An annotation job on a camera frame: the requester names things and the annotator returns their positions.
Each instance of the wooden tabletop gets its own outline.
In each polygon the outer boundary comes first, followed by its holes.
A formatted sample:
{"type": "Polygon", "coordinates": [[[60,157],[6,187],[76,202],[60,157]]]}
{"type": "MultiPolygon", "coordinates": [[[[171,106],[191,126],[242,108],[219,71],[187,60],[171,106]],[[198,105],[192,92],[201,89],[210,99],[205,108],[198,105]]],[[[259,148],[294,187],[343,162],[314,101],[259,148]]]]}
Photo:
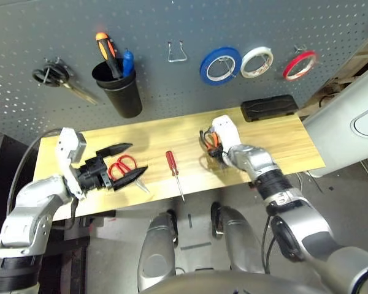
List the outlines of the wooden tabletop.
{"type": "MultiPolygon", "coordinates": [[[[184,194],[249,182],[247,174],[235,168],[219,169],[218,164],[205,155],[199,144],[199,130],[206,130],[212,119],[221,115],[230,116],[239,130],[243,144],[266,148],[285,174],[324,167],[318,151],[296,115],[248,123],[244,121],[240,108],[229,108],[90,130],[83,132],[87,146],[82,160],[94,157],[95,151],[106,146],[132,143],[134,146],[125,154],[133,156],[138,166],[148,165],[148,170],[140,179],[150,190],[150,194],[143,192],[135,184],[116,192],[93,190],[88,192],[86,200],[80,201],[77,216],[180,195],[176,180],[166,162],[167,150],[174,153],[184,194]]],[[[42,139],[34,172],[35,180],[60,173],[55,157],[56,142],[57,137],[42,139]]],[[[116,158],[117,156],[106,158],[107,166],[116,158]]],[[[69,205],[61,207],[54,220],[66,218],[70,218],[69,205]]]]}

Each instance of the gray pegboard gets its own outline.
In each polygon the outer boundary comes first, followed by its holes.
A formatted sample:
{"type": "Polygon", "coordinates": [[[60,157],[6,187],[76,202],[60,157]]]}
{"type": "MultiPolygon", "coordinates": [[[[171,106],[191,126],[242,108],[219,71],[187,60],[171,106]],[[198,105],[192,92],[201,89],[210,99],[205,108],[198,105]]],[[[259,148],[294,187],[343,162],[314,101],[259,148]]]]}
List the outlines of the gray pegboard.
{"type": "Polygon", "coordinates": [[[97,129],[239,106],[242,101],[292,94],[303,105],[368,38],[368,0],[41,0],[0,1],[0,131],[30,142],[46,129],[97,129]],[[106,31],[119,51],[135,56],[144,105],[123,119],[91,76],[102,61],[94,36],[106,31]],[[167,62],[183,40],[188,61],[167,62]],[[294,46],[306,45],[320,63],[304,78],[282,78],[294,46]],[[272,68],[215,87],[201,81],[199,66],[212,50],[236,47],[243,56],[270,47],[272,68]],[[60,56],[76,74],[75,84],[99,97],[83,102],[65,89],[38,87],[33,69],[60,56]]]}

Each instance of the pen holder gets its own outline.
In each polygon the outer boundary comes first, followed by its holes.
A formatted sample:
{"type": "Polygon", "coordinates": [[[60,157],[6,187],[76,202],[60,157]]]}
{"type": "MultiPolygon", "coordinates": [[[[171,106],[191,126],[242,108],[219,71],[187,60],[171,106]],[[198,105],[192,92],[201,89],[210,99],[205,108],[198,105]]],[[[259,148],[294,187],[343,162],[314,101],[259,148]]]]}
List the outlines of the pen holder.
{"type": "MultiPolygon", "coordinates": [[[[120,70],[123,60],[118,58],[120,70]]],[[[97,85],[104,90],[117,112],[124,118],[134,118],[142,111],[142,102],[136,85],[135,69],[129,76],[115,79],[106,62],[98,64],[92,71],[97,85]]]]}

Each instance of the screwdriver shaft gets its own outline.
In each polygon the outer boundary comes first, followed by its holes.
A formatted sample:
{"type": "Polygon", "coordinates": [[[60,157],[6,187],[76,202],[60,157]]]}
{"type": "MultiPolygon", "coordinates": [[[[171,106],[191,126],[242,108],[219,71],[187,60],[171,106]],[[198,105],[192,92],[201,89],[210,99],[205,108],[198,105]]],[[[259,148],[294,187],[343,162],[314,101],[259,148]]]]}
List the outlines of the screwdriver shaft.
{"type": "Polygon", "coordinates": [[[180,195],[182,196],[183,202],[185,202],[182,185],[180,184],[180,181],[178,180],[178,176],[175,171],[174,171],[174,176],[176,177],[177,187],[178,187],[178,190],[180,191],[180,195]]]}

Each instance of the floor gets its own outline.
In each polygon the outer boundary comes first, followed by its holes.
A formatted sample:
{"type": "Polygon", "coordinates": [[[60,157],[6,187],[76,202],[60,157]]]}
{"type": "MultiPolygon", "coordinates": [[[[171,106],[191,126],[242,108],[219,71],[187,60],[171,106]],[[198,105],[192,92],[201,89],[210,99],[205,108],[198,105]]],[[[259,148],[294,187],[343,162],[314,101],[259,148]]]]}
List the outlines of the floor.
{"type": "MultiPolygon", "coordinates": [[[[329,222],[336,240],[368,251],[368,176],[363,168],[352,165],[316,182],[306,174],[301,173],[301,177],[304,196],[329,222]]],[[[289,179],[299,187],[296,175],[289,175],[289,179]]],[[[177,274],[199,268],[229,269],[224,239],[213,239],[210,231],[210,205],[216,200],[238,209],[261,238],[266,213],[260,196],[247,184],[185,197],[185,204],[177,197],[137,205],[118,210],[114,219],[94,223],[90,230],[86,292],[137,293],[137,263],[147,227],[157,214],[169,208],[175,209],[178,216],[177,274]],[[186,248],[196,244],[205,246],[186,248]]],[[[278,246],[273,248],[270,270],[275,276],[323,288],[305,263],[287,261],[278,246]]]]}

